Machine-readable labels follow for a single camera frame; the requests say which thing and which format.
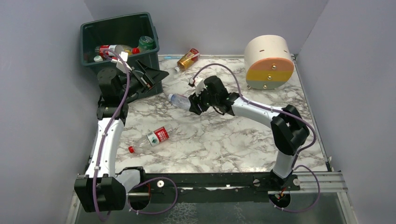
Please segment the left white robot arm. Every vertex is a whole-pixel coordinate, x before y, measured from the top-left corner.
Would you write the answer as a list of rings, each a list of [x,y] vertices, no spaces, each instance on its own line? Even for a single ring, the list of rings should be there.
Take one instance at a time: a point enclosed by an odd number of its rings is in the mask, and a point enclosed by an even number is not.
[[[120,174],[115,172],[117,148],[128,113],[127,98],[136,100],[138,95],[161,85],[169,73],[140,61],[136,61],[136,66],[130,69],[129,76],[124,73],[124,66],[104,67],[97,73],[101,95],[96,140],[89,166],[74,184],[85,212],[122,210],[128,192],[143,180],[141,167],[129,167]]]

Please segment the clear bottle red green label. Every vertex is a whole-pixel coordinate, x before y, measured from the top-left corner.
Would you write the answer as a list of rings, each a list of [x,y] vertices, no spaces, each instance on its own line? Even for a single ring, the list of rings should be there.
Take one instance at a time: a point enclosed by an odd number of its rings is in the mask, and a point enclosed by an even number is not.
[[[173,132],[174,128],[171,125],[165,125],[154,131],[150,131],[146,135],[143,135],[140,139],[135,140],[128,148],[128,151],[132,154],[150,150],[151,148],[156,147],[157,145],[168,140]]]

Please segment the clear bottle light blue label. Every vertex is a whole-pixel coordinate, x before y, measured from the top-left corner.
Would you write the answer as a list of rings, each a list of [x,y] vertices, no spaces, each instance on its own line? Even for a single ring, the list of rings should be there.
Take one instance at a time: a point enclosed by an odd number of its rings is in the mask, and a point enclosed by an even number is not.
[[[103,61],[103,57],[102,56],[100,56],[100,55],[97,55],[97,56],[95,56],[94,58],[93,58],[93,61],[94,62],[102,62]]]

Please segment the clear bottle red cap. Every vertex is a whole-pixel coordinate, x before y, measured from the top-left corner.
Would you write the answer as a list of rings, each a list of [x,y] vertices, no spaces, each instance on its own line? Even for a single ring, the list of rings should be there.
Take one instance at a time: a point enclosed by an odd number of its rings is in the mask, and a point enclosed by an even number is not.
[[[127,52],[129,56],[133,54],[139,54],[141,52],[139,48],[132,48],[127,45],[115,44],[115,45],[99,45],[95,48],[95,53],[96,55],[99,55],[101,57],[104,57],[104,55],[115,56],[114,53],[105,51],[108,49],[114,51],[117,54],[124,51]]]

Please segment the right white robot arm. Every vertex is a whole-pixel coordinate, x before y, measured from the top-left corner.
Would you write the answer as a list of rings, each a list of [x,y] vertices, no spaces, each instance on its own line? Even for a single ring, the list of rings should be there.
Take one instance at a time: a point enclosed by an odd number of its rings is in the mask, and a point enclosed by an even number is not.
[[[192,78],[189,86],[195,92],[189,96],[190,112],[197,115],[212,107],[221,115],[245,117],[269,127],[278,149],[276,163],[271,170],[275,181],[284,184],[292,174],[298,149],[310,134],[308,126],[300,119],[298,110],[291,105],[270,107],[243,99],[239,93],[229,93],[220,78]]]

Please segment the crushed clear blue bottle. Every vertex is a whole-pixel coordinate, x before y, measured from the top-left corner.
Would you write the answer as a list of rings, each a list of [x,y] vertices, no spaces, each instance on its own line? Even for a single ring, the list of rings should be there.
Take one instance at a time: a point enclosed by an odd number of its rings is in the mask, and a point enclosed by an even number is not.
[[[180,94],[169,94],[168,100],[173,106],[187,110],[187,111],[191,107],[190,100],[186,96],[183,96]]]

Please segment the amber red-label bottle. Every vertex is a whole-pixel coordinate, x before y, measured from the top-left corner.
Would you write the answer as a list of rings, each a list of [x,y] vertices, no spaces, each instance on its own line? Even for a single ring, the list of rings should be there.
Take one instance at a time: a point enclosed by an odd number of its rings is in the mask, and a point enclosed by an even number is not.
[[[190,68],[199,58],[200,52],[197,49],[192,48],[177,61],[177,65],[174,70],[176,73],[185,71]]]

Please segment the green tinted plastic bottle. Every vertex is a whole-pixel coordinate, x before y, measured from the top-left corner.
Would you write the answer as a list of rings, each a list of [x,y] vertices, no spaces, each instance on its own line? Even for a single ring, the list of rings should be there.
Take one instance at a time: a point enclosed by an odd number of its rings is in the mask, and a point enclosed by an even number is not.
[[[138,49],[140,52],[145,52],[147,50],[152,50],[154,47],[154,40],[146,35],[143,35],[139,39]]]

